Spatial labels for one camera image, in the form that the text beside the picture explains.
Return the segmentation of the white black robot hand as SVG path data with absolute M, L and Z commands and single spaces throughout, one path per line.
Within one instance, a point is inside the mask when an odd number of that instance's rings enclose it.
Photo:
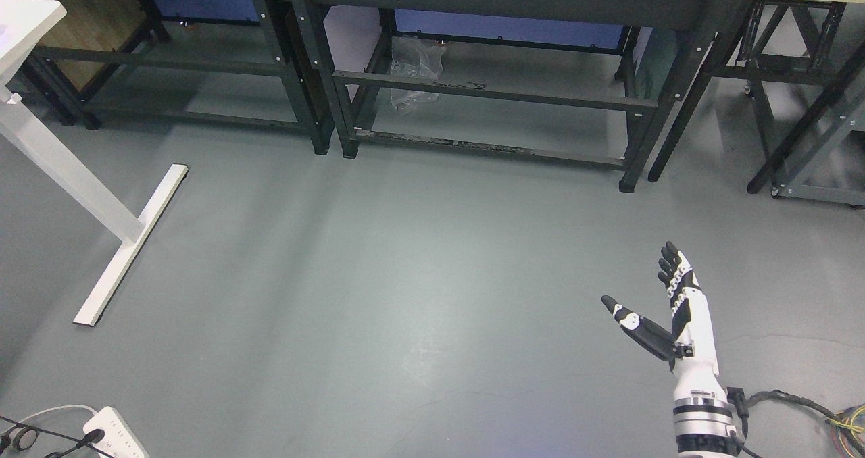
M 609 295 L 601 302 L 622 332 L 670 367 L 676 378 L 674 400 L 702 397 L 725 401 L 708 307 L 694 267 L 670 240 L 661 249 L 658 279 L 671 311 L 670 329 L 640 316 Z

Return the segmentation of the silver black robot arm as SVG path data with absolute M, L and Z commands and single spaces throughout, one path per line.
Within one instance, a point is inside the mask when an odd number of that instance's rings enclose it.
M 693 393 L 674 400 L 674 441 L 678 457 L 737 457 L 733 406 L 725 392 Z

